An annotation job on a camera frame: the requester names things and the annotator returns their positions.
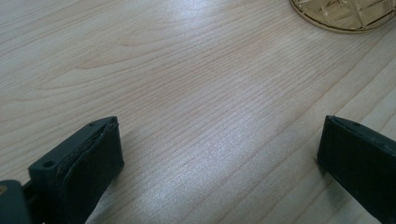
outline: tabletop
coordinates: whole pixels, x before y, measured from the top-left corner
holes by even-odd
[[[396,22],[321,30],[287,0],[0,2],[0,179],[117,116],[87,223],[378,223],[315,157],[326,115],[396,139]]]

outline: black plastic piece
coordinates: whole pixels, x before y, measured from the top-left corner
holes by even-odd
[[[0,181],[0,223],[33,224],[20,182]]]
[[[0,224],[85,223],[123,165],[117,118],[92,122],[33,163],[23,188],[1,182]]]
[[[396,223],[396,142],[354,121],[328,116],[318,164],[380,222]]]

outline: wood grain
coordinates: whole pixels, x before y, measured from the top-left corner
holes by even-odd
[[[125,168],[87,223],[377,223],[315,157],[325,115],[396,139],[395,36],[288,1],[2,1],[0,178],[116,115]]]

